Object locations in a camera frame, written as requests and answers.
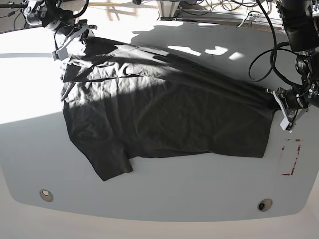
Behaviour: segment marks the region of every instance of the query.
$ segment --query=black cable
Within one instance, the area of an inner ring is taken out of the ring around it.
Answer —
[[[296,99],[299,99],[299,98],[301,98],[302,96],[304,96],[304,95],[309,91],[310,87],[311,87],[311,85],[308,85],[308,87],[307,87],[307,89],[305,90],[305,92],[304,92],[302,95],[296,97]]]
[[[175,19],[175,21],[177,21],[179,14],[180,14],[180,12],[176,16],[173,17],[173,19]]]
[[[236,0],[230,0],[230,1],[232,1],[232,2],[234,2],[234,3],[236,3],[236,4],[238,4],[238,5],[241,5],[241,6],[245,6],[245,7],[255,7],[255,6],[258,5],[257,2],[254,3],[253,5],[246,5],[246,4],[251,4],[251,3],[255,2],[255,1],[250,1],[250,2],[246,2],[246,3],[241,3],[241,2],[238,2],[238,1],[236,1]]]
[[[10,12],[10,13],[9,13],[8,15],[6,15],[6,16],[0,16],[0,18],[11,17],[12,15],[15,15],[15,13],[16,13],[17,11],[19,11],[19,9],[16,10],[16,11]]]
[[[241,7],[241,5],[238,4],[235,8],[229,8],[229,7],[227,7],[226,3],[224,3],[224,1],[229,2],[229,4],[230,4],[231,7],[233,7],[233,6],[232,6],[232,4],[230,3],[230,2],[231,2],[230,0],[219,0],[219,3],[220,3],[220,5],[221,5],[221,7],[222,7],[224,10],[226,10],[226,11],[234,11],[234,10],[237,10],[238,8]]]
[[[60,2],[58,2],[58,8],[60,8],[61,7],[61,4],[63,3],[63,0],[60,0]]]
[[[286,45],[287,42],[281,42],[277,45],[277,50],[279,51],[287,51],[287,52],[290,52],[290,53],[293,53],[295,56],[298,56],[298,54],[296,54],[295,52],[291,51],[291,50],[288,50],[288,49],[282,49],[280,47],[283,47],[283,46],[287,46]],[[262,57],[263,55],[265,55],[266,53],[268,52],[273,52],[273,49],[270,49],[270,50],[267,50],[267,51],[264,51],[263,53],[261,53],[260,55],[258,55],[254,60],[253,62],[251,63],[251,65],[253,65],[260,57]],[[280,79],[282,79],[286,84],[290,85],[290,86],[298,86],[298,87],[302,87],[302,85],[299,85],[297,83],[293,83],[291,82],[290,80],[288,80],[286,77],[284,77],[277,69],[276,71],[281,75]]]
[[[268,11],[267,14],[270,14],[271,10],[272,10],[272,5],[269,5],[268,1],[266,0],[267,3],[267,7],[268,7]]]
[[[23,26],[23,29],[28,29],[29,27],[30,27],[30,25],[27,22],[25,22],[24,26]]]
[[[0,8],[26,8],[27,4],[0,4]]]
[[[49,12],[52,16],[54,16],[54,18],[55,18],[56,20],[62,22],[64,25],[72,26],[71,24],[65,22],[64,20],[62,20],[61,18],[59,18],[59,17],[55,14],[55,10],[57,9],[55,4],[53,4],[53,6],[54,6],[55,9],[52,9],[52,8],[51,8],[51,5],[48,5],[48,0],[44,0],[44,3],[45,3],[45,5],[46,5],[46,7],[47,7],[47,9],[48,9],[48,12]]]
[[[250,22],[250,28],[253,26],[253,15],[251,14],[251,22]]]
[[[89,5],[89,0],[85,0],[85,1],[86,2],[84,4],[82,10],[78,14],[73,15],[72,18],[78,18],[78,17],[80,17],[80,16],[82,16],[84,14],[84,12],[86,11],[86,9],[88,8],[88,5]]]
[[[185,1],[185,3],[186,3],[187,5],[190,5],[190,6],[195,6],[195,5],[199,5],[199,4],[203,3],[204,1],[205,1],[205,0],[202,0],[202,1],[200,1],[200,2],[196,1],[194,4],[191,4],[191,3],[188,3],[188,2]]]
[[[18,17],[21,15],[22,11],[15,17],[14,21],[13,21],[13,28],[15,30],[15,22],[18,19]]]
[[[297,117],[297,114],[298,114],[298,110],[296,110],[295,115],[294,115],[294,117],[292,118],[291,122],[295,122],[295,119],[296,119],[296,117]]]
[[[258,12],[258,11],[250,11],[250,12],[248,12],[248,14],[246,15],[244,21],[242,21],[242,23],[238,24],[237,26],[240,26],[240,25],[244,24],[245,21],[247,20],[247,18],[249,17],[249,14],[251,15],[251,19],[253,19],[253,15],[252,15],[253,12],[261,14],[261,13]]]
[[[267,22],[269,23],[269,27],[271,29],[271,33],[273,35],[273,40],[274,40],[274,48],[273,48],[273,52],[274,52],[274,56],[273,56],[273,62],[270,66],[270,69],[269,71],[260,79],[258,80],[255,80],[254,78],[252,78],[251,74],[250,74],[250,71],[251,71],[251,68],[253,66],[253,64],[255,63],[256,59],[253,60],[253,62],[250,64],[249,66],[249,69],[248,69],[248,75],[249,75],[249,78],[253,81],[253,82],[260,82],[262,80],[264,80],[267,76],[269,76],[269,74],[272,72],[272,70],[274,69],[274,66],[275,66],[275,63],[276,63],[276,59],[277,59],[277,39],[276,39],[276,34],[275,34],[275,29],[273,27],[273,24],[271,23],[265,9],[263,8],[263,6],[261,5],[260,1],[259,0],[256,0],[258,6],[260,7],[261,11],[263,12],[263,14],[265,15],[266,19],[267,19]]]
[[[73,28],[74,28],[74,26],[63,26],[63,27],[61,27],[59,30],[57,30],[57,31],[54,33],[54,46],[55,46],[55,50],[58,50],[58,49],[59,49],[59,48],[58,48],[58,44],[56,43],[56,38],[55,38],[55,36],[57,35],[57,33],[58,33],[60,30],[66,28],[66,27],[73,27]]]
[[[194,13],[190,13],[190,12],[188,12],[188,11],[185,11],[185,10],[182,9],[182,8],[180,8],[180,10],[182,10],[183,12],[186,12],[186,13],[188,13],[188,14],[190,14],[190,15],[194,15],[194,16],[204,16],[204,15],[210,13],[210,12],[212,11],[212,9],[213,9],[213,2],[212,2],[212,0],[210,0],[210,3],[211,3],[211,5],[210,5],[210,10],[207,11],[207,12],[205,12],[204,14],[194,14]]]
[[[284,46],[289,46],[289,42],[287,42],[287,41],[281,42],[281,43],[279,43],[279,44],[276,46],[276,48],[278,49],[278,48],[281,48],[281,47],[284,47]],[[270,54],[270,64],[273,64],[273,61],[274,61],[274,51],[272,51],[271,54]],[[290,83],[292,83],[293,85],[296,85],[296,86],[298,86],[298,87],[302,87],[302,85],[293,83],[293,82],[291,82],[290,80],[288,80],[283,74],[281,74],[281,73],[277,70],[277,68],[276,68],[275,65],[274,65],[273,70],[274,70],[275,74],[276,74],[281,80],[283,80],[285,83],[287,83],[287,84],[289,84],[289,85],[291,85]]]

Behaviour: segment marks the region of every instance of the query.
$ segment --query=white table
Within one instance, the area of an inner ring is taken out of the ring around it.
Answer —
[[[273,46],[269,32],[198,23],[112,22],[96,35],[166,49],[240,80],[248,79],[248,66],[256,55]],[[284,40],[278,35],[278,42]],[[304,207],[319,170],[318,109],[311,107],[291,134],[281,130],[282,115],[276,113],[264,158],[138,157],[131,160],[132,173],[103,182],[68,139],[59,102],[59,63],[49,58],[52,36],[43,29],[30,29],[2,34],[0,41],[0,164],[18,202],[108,218],[167,222],[277,217]],[[268,59],[257,62],[256,76],[268,70]],[[280,52],[277,66],[289,79],[299,81],[294,61],[294,55]],[[261,84],[288,87],[274,74]],[[295,172],[283,176],[290,173],[299,144]],[[287,150],[281,157],[283,146]],[[53,202],[43,201],[40,189],[52,192]],[[274,204],[262,213],[257,205],[265,198]]]

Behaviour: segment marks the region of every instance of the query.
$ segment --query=table surface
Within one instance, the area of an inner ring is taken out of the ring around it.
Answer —
[[[96,35],[165,49],[239,80],[247,80],[250,62],[273,46],[269,32],[203,23],[112,22]],[[277,39],[286,40],[283,35]],[[319,170],[318,109],[311,107],[293,133],[281,130],[282,115],[276,113],[263,158],[212,153],[137,157],[131,160],[132,173],[103,182],[68,139],[59,101],[60,63],[49,54],[52,34],[30,29],[2,34],[0,41],[0,164],[18,202],[108,218],[167,222],[267,218],[295,214],[304,207]],[[268,61],[265,57],[256,63],[256,77],[268,70]],[[294,55],[280,52],[277,66],[289,79],[299,81],[294,61]],[[274,74],[260,84],[288,87]],[[297,156],[294,174],[283,176],[291,172]],[[53,202],[41,199],[41,189],[53,194]],[[272,199],[273,206],[259,212],[257,205],[265,198]]]

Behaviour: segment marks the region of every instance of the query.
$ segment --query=wrinkled fabric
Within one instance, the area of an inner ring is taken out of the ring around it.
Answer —
[[[72,55],[62,81],[70,140],[104,181],[131,172],[136,156],[261,158],[277,109],[262,87],[103,38]]]

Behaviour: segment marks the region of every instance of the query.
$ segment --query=round hole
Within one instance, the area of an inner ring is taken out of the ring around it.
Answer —
[[[267,199],[262,200],[258,204],[257,208],[260,212],[266,212],[271,208],[272,205],[273,205],[273,200],[267,198]]]
[[[53,201],[52,193],[50,193],[50,191],[45,190],[45,189],[40,190],[40,197],[46,202],[52,202]]]

